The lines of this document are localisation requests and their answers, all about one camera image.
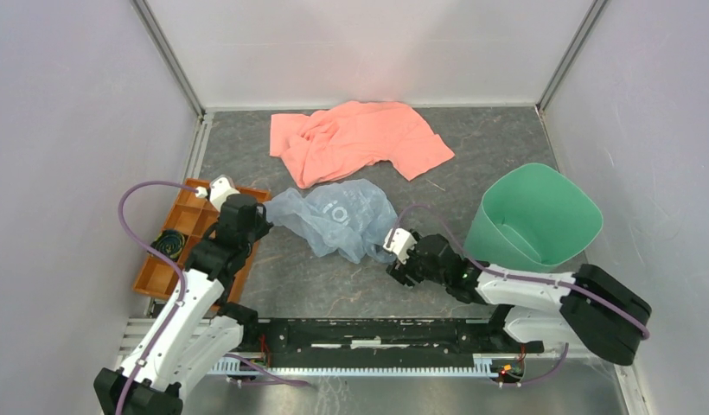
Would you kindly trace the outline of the translucent blue trash bag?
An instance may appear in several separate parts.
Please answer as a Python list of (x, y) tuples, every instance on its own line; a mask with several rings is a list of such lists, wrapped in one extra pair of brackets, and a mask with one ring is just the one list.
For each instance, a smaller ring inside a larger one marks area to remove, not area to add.
[(397, 214), (385, 192), (367, 179), (318, 186), (307, 195), (288, 188), (265, 209), (268, 221), (305, 239), (317, 257), (338, 252), (355, 264), (365, 257), (394, 260), (383, 244)]

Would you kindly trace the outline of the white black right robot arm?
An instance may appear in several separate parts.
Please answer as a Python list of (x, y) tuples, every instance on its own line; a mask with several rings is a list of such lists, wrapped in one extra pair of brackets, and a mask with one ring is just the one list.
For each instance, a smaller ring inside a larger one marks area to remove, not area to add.
[(516, 271), (456, 253), (441, 234), (389, 231), (383, 248), (394, 256), (387, 272), (400, 284), (439, 284), (462, 303), (507, 311), (487, 330), (489, 346), (508, 353), (520, 343), (581, 345), (620, 366), (633, 364), (649, 338), (651, 306), (596, 265), (575, 272)]

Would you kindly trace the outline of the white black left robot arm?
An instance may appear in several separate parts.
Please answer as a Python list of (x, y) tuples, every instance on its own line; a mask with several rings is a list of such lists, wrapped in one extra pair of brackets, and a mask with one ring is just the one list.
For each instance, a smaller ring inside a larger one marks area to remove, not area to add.
[(258, 345), (257, 312), (232, 302), (219, 307), (197, 338), (192, 334), (213, 304), (227, 297), (236, 273), (271, 227), (255, 197), (227, 197), (143, 340), (119, 368), (104, 368), (96, 376), (93, 388), (104, 414), (179, 414), (189, 393), (226, 352), (245, 353)]

